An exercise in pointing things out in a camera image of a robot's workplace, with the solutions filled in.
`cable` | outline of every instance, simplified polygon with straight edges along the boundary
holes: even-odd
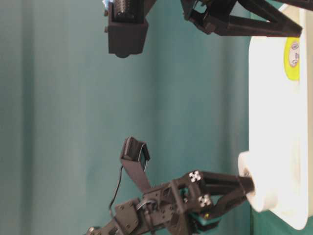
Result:
[[[116,187],[116,189],[115,189],[114,196],[113,196],[113,198],[112,198],[112,200],[111,200],[111,202],[110,202],[110,204],[109,204],[110,216],[112,217],[112,220],[114,221],[114,223],[115,223],[115,225],[116,225],[116,227],[117,227],[117,229],[118,229],[120,235],[124,235],[124,233],[123,233],[122,228],[119,226],[118,221],[116,220],[116,218],[115,218],[114,215],[113,215],[113,212],[112,212],[112,205],[113,205],[113,203],[114,203],[114,200],[115,200],[115,198],[116,198],[116,195],[117,195],[119,186],[120,186],[120,184],[121,184],[121,180],[122,180],[122,170],[123,170],[123,166],[121,166],[121,168],[120,168],[120,170],[119,170],[119,178],[118,178],[117,187]]]

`tape roll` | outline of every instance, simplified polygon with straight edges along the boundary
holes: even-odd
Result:
[[[253,180],[254,191],[246,196],[257,212],[267,211],[277,205],[277,180],[266,159],[252,156],[250,152],[243,152],[238,158],[239,175],[249,176]]]

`green curtain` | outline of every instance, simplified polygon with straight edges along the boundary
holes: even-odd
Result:
[[[249,38],[205,35],[179,0],[158,0],[144,53],[119,59],[102,11],[99,0],[0,3],[0,234],[82,235],[107,223],[130,135],[147,142],[153,185],[193,169],[238,173]],[[116,202],[138,196],[124,174]],[[249,204],[213,234],[250,234]]]

